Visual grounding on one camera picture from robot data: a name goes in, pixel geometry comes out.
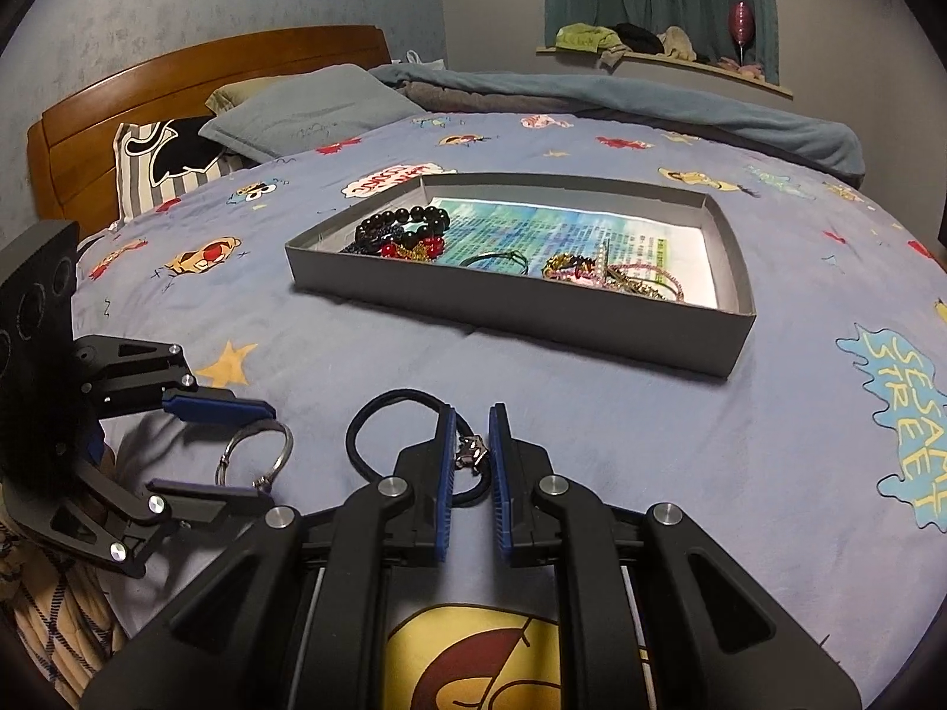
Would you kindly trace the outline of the plaid sleeve left forearm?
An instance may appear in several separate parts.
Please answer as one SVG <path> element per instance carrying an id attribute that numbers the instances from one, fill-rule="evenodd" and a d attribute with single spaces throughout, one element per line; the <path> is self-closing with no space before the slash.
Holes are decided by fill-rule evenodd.
<path id="1" fill-rule="evenodd" d="M 79 707 L 126 644 L 96 570 L 42 547 L 3 515 L 3 707 Z"/>

